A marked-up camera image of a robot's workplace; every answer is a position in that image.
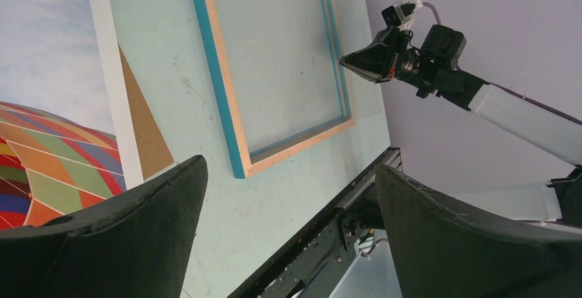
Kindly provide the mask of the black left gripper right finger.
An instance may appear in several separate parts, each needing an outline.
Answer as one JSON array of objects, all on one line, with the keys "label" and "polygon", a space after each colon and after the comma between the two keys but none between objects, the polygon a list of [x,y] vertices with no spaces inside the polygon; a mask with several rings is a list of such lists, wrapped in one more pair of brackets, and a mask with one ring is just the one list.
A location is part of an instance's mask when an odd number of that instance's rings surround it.
[{"label": "black left gripper right finger", "polygon": [[380,165],[375,187],[404,297],[580,297],[581,235],[511,220]]}]

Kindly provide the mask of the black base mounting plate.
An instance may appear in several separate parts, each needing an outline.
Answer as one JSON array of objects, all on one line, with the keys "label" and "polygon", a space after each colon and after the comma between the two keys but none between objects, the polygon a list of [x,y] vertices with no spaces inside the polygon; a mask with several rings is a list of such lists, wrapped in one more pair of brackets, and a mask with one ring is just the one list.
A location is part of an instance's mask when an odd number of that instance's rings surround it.
[{"label": "black base mounting plate", "polygon": [[328,297],[383,227],[374,182],[352,183],[230,296]]}]

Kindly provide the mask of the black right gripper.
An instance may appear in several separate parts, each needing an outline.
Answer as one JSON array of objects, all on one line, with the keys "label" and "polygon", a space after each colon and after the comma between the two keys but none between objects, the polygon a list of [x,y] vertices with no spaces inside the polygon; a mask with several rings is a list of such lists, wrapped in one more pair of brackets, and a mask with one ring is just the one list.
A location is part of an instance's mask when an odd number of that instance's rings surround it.
[{"label": "black right gripper", "polygon": [[340,65],[372,82],[395,78],[417,88],[416,96],[430,94],[447,101],[471,101],[486,81],[458,68],[466,45],[462,32],[433,25],[421,48],[411,47],[396,66],[400,56],[400,31],[388,27],[378,32],[363,49],[340,59]]}]

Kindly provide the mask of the hot air balloon photo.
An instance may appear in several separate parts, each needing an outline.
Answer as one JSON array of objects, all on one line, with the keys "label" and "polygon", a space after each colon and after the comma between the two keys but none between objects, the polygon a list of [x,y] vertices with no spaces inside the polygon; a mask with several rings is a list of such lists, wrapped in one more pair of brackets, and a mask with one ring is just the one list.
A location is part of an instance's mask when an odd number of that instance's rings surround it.
[{"label": "hot air balloon photo", "polygon": [[144,181],[110,0],[1,0],[1,228]]}]

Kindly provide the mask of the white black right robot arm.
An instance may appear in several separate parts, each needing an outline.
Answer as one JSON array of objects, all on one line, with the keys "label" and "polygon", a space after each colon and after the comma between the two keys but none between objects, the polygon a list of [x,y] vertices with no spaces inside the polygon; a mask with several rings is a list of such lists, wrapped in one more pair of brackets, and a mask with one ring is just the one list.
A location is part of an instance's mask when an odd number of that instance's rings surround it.
[{"label": "white black right robot arm", "polygon": [[415,87],[420,98],[442,97],[574,168],[564,178],[460,194],[459,200],[513,220],[580,226],[581,122],[458,69],[466,43],[461,32],[434,25],[420,48],[409,45],[411,36],[388,27],[340,64],[369,82],[397,79]]}]

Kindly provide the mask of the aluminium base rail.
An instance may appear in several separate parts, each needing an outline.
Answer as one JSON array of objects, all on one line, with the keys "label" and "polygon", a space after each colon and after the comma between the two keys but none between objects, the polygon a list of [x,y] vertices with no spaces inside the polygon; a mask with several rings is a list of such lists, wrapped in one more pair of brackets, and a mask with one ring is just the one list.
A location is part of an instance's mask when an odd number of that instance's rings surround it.
[{"label": "aluminium base rail", "polygon": [[380,165],[389,165],[401,169],[401,149],[394,147],[385,149],[339,194],[340,199],[335,204],[335,207],[344,210],[350,208],[363,195],[366,189],[375,182],[375,172]]}]

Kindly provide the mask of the wooden picture frame with glass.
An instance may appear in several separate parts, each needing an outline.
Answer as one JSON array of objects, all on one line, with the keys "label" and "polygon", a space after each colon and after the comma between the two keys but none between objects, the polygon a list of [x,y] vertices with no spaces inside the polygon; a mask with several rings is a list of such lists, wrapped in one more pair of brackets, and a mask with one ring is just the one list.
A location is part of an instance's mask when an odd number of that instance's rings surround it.
[{"label": "wooden picture frame with glass", "polygon": [[193,0],[233,176],[354,125],[335,0]]}]

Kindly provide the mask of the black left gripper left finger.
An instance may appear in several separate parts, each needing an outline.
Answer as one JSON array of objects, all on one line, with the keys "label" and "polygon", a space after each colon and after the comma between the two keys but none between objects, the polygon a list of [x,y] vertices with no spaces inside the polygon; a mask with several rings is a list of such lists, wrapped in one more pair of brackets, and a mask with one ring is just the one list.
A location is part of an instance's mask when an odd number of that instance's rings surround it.
[{"label": "black left gripper left finger", "polygon": [[2,297],[179,297],[208,183],[196,155],[41,226],[1,232]]}]

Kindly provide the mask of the brown cardboard backing board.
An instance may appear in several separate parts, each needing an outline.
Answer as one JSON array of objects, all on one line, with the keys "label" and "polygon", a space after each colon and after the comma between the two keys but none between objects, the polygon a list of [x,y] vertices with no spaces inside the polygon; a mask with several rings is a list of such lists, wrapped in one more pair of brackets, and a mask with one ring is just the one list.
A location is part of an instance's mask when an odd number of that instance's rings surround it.
[{"label": "brown cardboard backing board", "polygon": [[122,49],[119,55],[139,165],[143,180],[148,181],[174,167],[176,162]]}]

